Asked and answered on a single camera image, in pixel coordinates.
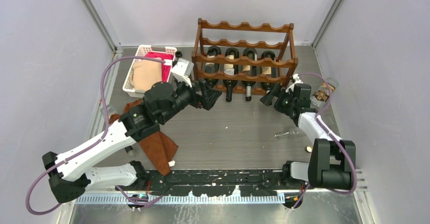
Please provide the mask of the dark wine bottle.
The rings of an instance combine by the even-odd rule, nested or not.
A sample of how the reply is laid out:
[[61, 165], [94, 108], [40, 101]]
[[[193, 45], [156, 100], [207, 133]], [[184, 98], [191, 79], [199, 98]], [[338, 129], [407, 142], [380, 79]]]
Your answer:
[[[243, 56], [246, 56], [248, 59], [255, 61], [257, 59], [257, 51], [254, 48], [246, 48], [243, 51]], [[257, 67], [251, 66], [251, 65], [243, 65], [242, 66], [242, 72], [246, 76], [254, 77], [257, 75]], [[242, 81], [242, 83], [245, 86], [245, 100], [251, 101], [252, 100], [252, 88], [255, 84], [255, 81]]]

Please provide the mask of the green bottle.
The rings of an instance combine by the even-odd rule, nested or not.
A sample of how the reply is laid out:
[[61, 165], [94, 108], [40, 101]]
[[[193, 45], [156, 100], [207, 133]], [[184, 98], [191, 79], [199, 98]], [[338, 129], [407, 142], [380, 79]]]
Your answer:
[[181, 51], [176, 51], [176, 52], [175, 52], [175, 58], [176, 58], [176, 59], [182, 58], [182, 56], [183, 56], [183, 54], [182, 54], [182, 52], [181, 52]]

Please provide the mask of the dark bottle white label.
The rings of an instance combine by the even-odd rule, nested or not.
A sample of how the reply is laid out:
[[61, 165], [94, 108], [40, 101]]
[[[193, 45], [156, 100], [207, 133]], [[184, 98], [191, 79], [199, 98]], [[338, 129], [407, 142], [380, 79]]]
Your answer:
[[[236, 48], [228, 48], [225, 53], [225, 57], [227, 59], [236, 59], [239, 58], [239, 51]], [[224, 64], [225, 75], [233, 76], [238, 73], [238, 65], [236, 64]], [[232, 101], [233, 88], [237, 85], [237, 80], [225, 79], [223, 80], [223, 84], [226, 87], [226, 101]]]

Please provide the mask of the clear bottle brown label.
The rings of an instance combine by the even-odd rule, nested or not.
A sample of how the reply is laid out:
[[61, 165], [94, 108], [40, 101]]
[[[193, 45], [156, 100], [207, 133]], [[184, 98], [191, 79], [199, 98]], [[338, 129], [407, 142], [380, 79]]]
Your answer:
[[339, 86], [339, 82], [334, 78], [326, 78], [326, 81], [329, 85], [327, 85], [326, 83], [322, 83], [310, 98], [311, 103], [316, 108], [321, 108], [322, 106], [324, 106], [325, 103], [330, 99], [329, 91], [333, 93]]

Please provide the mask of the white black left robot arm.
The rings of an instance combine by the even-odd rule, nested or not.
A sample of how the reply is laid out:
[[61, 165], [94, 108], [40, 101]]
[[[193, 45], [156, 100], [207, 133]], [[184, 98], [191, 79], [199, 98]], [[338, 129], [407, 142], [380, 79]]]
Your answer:
[[144, 93], [142, 102], [122, 114], [109, 127], [76, 148], [43, 155], [50, 189], [59, 203], [80, 197], [85, 191], [116, 186], [142, 190], [148, 183], [147, 173], [138, 161], [122, 166], [96, 168], [95, 164], [160, 131], [188, 105], [210, 110], [222, 92], [210, 88], [204, 79], [190, 85], [180, 82], [174, 88], [157, 82]]

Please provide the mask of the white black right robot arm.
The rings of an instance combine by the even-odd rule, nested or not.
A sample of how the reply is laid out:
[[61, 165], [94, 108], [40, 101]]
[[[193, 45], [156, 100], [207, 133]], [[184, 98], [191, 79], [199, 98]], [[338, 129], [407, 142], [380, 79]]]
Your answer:
[[355, 144], [343, 140], [322, 121], [311, 107], [311, 86], [295, 83], [289, 88], [276, 84], [260, 101], [288, 116], [312, 143], [308, 162], [287, 161], [283, 167], [282, 184], [294, 189], [301, 181], [314, 188], [351, 193], [357, 185]]

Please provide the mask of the clear lying bottle lower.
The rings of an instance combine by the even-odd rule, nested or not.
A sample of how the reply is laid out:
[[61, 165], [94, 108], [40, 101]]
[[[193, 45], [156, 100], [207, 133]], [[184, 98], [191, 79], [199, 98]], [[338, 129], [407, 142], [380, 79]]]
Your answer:
[[274, 134], [274, 137], [277, 139], [282, 139], [282, 138], [292, 138], [292, 137], [300, 137], [302, 135], [302, 133], [296, 129], [291, 129], [291, 130], [284, 130], [281, 132], [277, 132]]

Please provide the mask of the brown wooden wine rack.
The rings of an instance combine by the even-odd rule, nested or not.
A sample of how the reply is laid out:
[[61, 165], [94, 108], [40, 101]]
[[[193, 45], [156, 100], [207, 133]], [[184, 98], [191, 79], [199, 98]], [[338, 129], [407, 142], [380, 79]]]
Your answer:
[[[284, 24], [280, 27], [273, 27], [269, 23], [263, 23], [260, 26], [252, 26], [248, 22], [242, 22], [238, 25], [232, 25], [227, 21], [221, 21], [218, 24], [211, 24], [207, 20], [202, 18], [198, 19], [198, 28], [194, 44], [194, 49], [191, 54], [192, 62], [194, 63], [193, 75], [195, 79], [214, 78], [220, 81], [225, 79], [232, 79], [240, 81], [255, 81], [257, 83], [269, 82], [275, 84], [281, 84], [282, 86], [288, 85], [289, 81], [293, 78], [293, 74], [299, 64], [299, 59], [296, 56], [295, 44], [294, 44], [294, 24]], [[212, 30], [226, 30], [226, 31], [254, 31], [254, 32], [270, 32], [270, 33], [284, 33], [285, 37], [282, 42], [276, 44], [268, 44], [265, 41], [259, 41], [257, 43], [249, 43], [246, 40], [239, 40], [237, 42], [231, 42], [228, 39], [220, 39], [218, 41], [212, 41], [203, 35], [204, 29]], [[226, 48], [254, 48], [264, 50], [278, 50], [279, 53], [275, 56], [275, 60], [270, 58], [262, 58], [261, 55], [257, 56], [257, 60], [252, 61], [246, 56], [240, 55], [236, 59], [227, 59], [224, 54], [220, 54], [214, 58], [208, 58], [207, 52], [205, 52], [205, 46], [218, 46]], [[224, 72], [218, 71], [215, 74], [205, 73], [204, 66], [207, 62], [221, 64], [237, 64], [237, 65], [251, 65], [261, 68], [262, 66], [270, 66], [276, 68], [279, 75], [275, 78], [269, 78], [264, 74], [259, 74], [254, 77], [246, 76], [244, 73], [239, 72], [236, 75], [229, 76], [225, 75]]]

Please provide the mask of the clear bottle under towel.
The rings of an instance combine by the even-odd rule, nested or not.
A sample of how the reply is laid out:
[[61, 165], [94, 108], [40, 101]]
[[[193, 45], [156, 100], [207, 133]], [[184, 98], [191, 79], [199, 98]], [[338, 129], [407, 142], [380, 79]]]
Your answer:
[[101, 134], [102, 142], [107, 141], [109, 146], [113, 146], [114, 149], [117, 150], [123, 147], [126, 153], [133, 157], [135, 151], [132, 145], [136, 143], [136, 141], [126, 135], [126, 126], [120, 120], [122, 114], [119, 114], [119, 112], [109, 104], [104, 108], [101, 103], [99, 110], [105, 119], [104, 130]]

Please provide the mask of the pink folded cloth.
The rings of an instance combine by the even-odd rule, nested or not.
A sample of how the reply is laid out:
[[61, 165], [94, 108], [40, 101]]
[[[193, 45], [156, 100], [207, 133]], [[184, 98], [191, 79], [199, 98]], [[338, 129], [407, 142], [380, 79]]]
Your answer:
[[149, 75], [152, 79], [157, 79], [158, 81], [168, 82], [174, 55], [161, 52], [148, 52], [145, 57], [162, 61], [162, 63], [151, 60], [145, 61], [143, 66], [145, 75]]

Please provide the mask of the peach folded cloth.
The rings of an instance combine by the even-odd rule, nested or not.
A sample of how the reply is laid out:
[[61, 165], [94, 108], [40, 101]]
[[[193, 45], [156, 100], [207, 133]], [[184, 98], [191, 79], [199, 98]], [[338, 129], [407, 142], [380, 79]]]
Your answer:
[[152, 79], [149, 75], [145, 75], [143, 71], [145, 61], [149, 60], [137, 60], [132, 65], [133, 73], [131, 77], [131, 84], [136, 91], [146, 91], [150, 89], [155, 83], [161, 82], [157, 79]]

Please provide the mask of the brown towel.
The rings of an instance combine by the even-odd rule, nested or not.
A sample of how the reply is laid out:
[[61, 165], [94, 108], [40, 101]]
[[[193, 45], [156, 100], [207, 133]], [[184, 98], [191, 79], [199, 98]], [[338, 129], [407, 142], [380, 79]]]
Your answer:
[[173, 160], [178, 149], [178, 145], [171, 138], [158, 131], [137, 144], [161, 175], [167, 176], [171, 172], [169, 162]]

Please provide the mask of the white plastic basket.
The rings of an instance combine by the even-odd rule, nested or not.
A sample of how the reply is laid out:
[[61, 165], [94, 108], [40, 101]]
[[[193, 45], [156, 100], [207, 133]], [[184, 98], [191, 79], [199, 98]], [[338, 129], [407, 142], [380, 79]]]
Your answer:
[[144, 92], [157, 82], [169, 82], [175, 59], [175, 47], [155, 49], [140, 45], [123, 84], [123, 91], [131, 97], [143, 97]]

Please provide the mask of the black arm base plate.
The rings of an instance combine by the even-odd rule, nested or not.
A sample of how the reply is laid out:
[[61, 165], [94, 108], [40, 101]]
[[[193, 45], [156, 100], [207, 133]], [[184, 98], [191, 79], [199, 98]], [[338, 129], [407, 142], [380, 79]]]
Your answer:
[[149, 170], [143, 180], [125, 191], [143, 191], [155, 196], [231, 196], [238, 188], [241, 197], [275, 196], [277, 191], [303, 190], [305, 182], [290, 178], [280, 169], [172, 170], [166, 176]]

